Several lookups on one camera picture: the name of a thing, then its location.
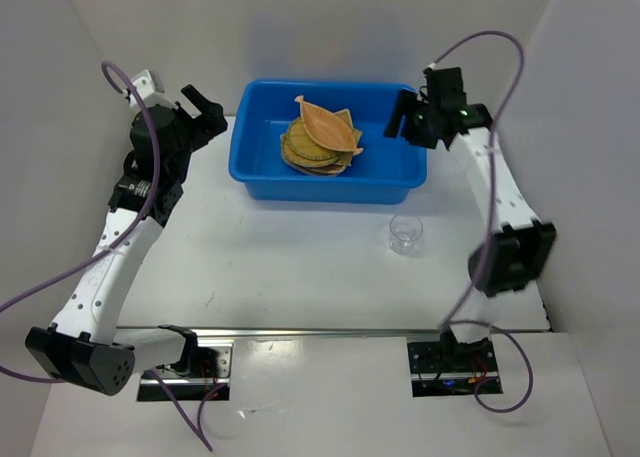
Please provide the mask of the orange square woven plate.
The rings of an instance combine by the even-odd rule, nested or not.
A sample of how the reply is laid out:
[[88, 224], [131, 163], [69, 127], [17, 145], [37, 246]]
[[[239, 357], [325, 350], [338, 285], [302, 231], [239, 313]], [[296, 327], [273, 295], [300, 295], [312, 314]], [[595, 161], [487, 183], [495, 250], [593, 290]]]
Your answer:
[[285, 160], [290, 168], [309, 176], [337, 176], [346, 170], [346, 166], [331, 164], [323, 167], [307, 168]]

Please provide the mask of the orange fish-shaped woven dish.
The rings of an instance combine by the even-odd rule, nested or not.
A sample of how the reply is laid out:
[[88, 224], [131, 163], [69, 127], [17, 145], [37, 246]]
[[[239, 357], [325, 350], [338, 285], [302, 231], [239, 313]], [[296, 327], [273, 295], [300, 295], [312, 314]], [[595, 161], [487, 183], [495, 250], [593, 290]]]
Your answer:
[[303, 95], [296, 96], [294, 101], [299, 104], [301, 122], [314, 142], [337, 152], [359, 155], [363, 151], [356, 142], [354, 130], [337, 115], [307, 102]]

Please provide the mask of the round green-rimmed bamboo plate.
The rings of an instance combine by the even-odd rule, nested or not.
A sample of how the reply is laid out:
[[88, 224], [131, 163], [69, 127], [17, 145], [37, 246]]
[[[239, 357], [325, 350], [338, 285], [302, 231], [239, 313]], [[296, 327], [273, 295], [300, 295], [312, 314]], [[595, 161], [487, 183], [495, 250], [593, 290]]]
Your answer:
[[296, 119], [290, 124], [285, 135], [288, 142], [293, 147], [293, 150], [298, 155], [313, 160], [327, 159], [329, 157], [338, 155], [340, 159], [339, 152], [327, 150], [314, 142], [307, 134], [300, 119]]

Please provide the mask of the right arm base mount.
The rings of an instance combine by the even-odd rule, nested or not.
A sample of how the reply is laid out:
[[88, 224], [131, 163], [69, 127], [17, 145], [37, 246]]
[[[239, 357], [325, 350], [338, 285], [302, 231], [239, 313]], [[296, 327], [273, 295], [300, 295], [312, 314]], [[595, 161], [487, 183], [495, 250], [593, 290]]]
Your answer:
[[443, 342], [409, 341], [407, 354], [413, 398], [502, 394], [494, 347], [489, 339], [453, 350]]

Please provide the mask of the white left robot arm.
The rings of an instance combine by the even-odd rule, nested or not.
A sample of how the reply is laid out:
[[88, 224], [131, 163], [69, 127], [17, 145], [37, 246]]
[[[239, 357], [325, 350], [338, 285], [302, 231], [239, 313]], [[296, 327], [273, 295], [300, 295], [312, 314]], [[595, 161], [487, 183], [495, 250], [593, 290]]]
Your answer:
[[186, 328], [161, 324], [132, 342], [116, 339], [124, 301], [183, 194], [192, 154], [228, 128], [220, 104], [193, 85], [181, 92], [198, 110], [197, 117], [158, 90], [145, 97], [159, 147], [152, 147], [143, 115], [137, 113], [130, 130], [132, 149], [94, 252], [98, 260], [84, 271], [51, 324], [32, 328], [26, 337], [26, 348], [53, 379], [112, 396], [135, 373], [167, 368], [185, 377], [198, 368], [198, 338]]

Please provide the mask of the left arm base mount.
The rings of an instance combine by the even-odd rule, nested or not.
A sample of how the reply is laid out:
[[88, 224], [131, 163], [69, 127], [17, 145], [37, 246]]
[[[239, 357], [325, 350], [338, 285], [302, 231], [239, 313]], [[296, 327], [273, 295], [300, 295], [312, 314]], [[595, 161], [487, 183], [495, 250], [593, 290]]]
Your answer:
[[203, 339], [191, 358], [189, 371], [176, 371], [168, 364], [154, 369], [178, 402], [201, 401], [214, 391], [210, 401], [228, 401], [234, 343]]

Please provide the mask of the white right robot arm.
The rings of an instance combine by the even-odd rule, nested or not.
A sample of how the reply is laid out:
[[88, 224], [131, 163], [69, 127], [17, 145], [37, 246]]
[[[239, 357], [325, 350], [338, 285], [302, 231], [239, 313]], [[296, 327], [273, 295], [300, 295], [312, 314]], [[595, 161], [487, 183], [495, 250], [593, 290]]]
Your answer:
[[485, 234], [468, 258], [469, 282], [440, 324], [453, 336], [439, 345], [439, 359], [460, 370], [473, 359], [472, 343], [491, 331], [491, 300], [521, 293], [540, 277], [557, 231], [524, 199], [499, 144], [497, 119], [485, 105], [468, 102], [461, 69], [430, 65], [424, 77], [419, 90], [398, 92], [384, 134], [448, 151], [482, 215]]

